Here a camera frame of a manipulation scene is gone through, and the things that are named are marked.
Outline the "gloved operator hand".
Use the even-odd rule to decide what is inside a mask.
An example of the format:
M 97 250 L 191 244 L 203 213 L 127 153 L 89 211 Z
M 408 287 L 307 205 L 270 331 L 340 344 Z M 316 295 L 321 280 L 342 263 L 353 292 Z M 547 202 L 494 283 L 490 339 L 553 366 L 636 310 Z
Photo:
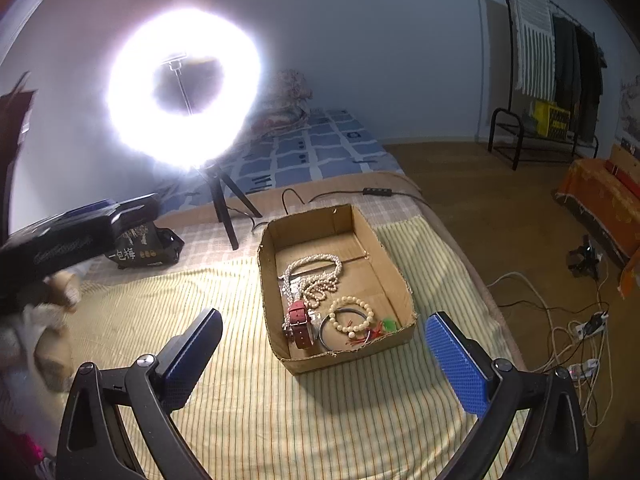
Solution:
M 1 369 L 24 367 L 29 361 L 52 392 L 70 388 L 72 346 L 67 318 L 81 300 L 80 278 L 63 270 L 27 289 L 21 311 L 1 315 Z

